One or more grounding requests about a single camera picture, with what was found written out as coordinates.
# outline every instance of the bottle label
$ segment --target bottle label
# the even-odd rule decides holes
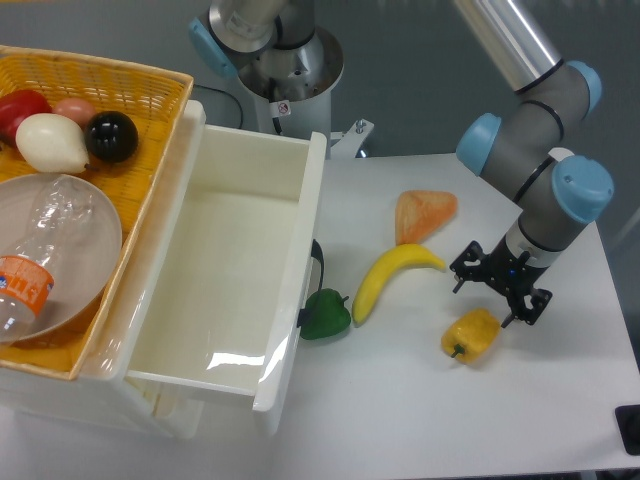
[[[40,313],[52,288],[53,277],[36,262],[0,257],[0,292],[24,303],[34,315]]]

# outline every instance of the banana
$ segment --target banana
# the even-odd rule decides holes
[[[367,319],[378,296],[391,276],[402,268],[431,267],[444,270],[444,260],[415,243],[398,245],[383,253],[365,275],[353,300],[352,317],[356,326]]]

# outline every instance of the plastic bottle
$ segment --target plastic bottle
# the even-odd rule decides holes
[[[60,175],[36,196],[25,235],[0,256],[0,348],[27,334],[53,288],[64,246],[93,213],[91,192]]]

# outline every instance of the fake fruit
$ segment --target fake fruit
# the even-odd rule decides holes
[[[300,328],[300,336],[305,340],[316,340],[337,335],[349,328],[351,315],[344,306],[348,298],[342,298],[330,288],[311,295],[304,306],[309,312],[309,319]]]
[[[477,308],[456,320],[440,343],[447,355],[471,363],[491,346],[498,333],[500,322],[488,310]]]
[[[444,260],[417,244],[398,245],[383,253],[365,275],[353,300],[353,321],[356,326],[367,319],[378,296],[391,276],[407,267],[431,267],[444,270]]]
[[[458,199],[449,192],[409,190],[396,204],[396,245],[420,243],[455,215]]]
[[[70,118],[84,129],[95,116],[96,109],[82,98],[65,98],[53,106],[53,113]]]
[[[0,141],[15,148],[18,127],[36,113],[51,113],[51,106],[35,90],[16,90],[0,98]]]
[[[124,162],[138,148],[138,130],[122,112],[101,112],[84,129],[87,149],[100,160]]]
[[[16,145],[27,163],[39,172],[80,173],[89,163],[82,129],[55,113],[25,118],[18,127]]]

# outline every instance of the red pepper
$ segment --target red pepper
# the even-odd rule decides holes
[[[0,98],[0,141],[15,148],[18,127],[36,113],[51,113],[51,106],[35,90],[16,90]]]

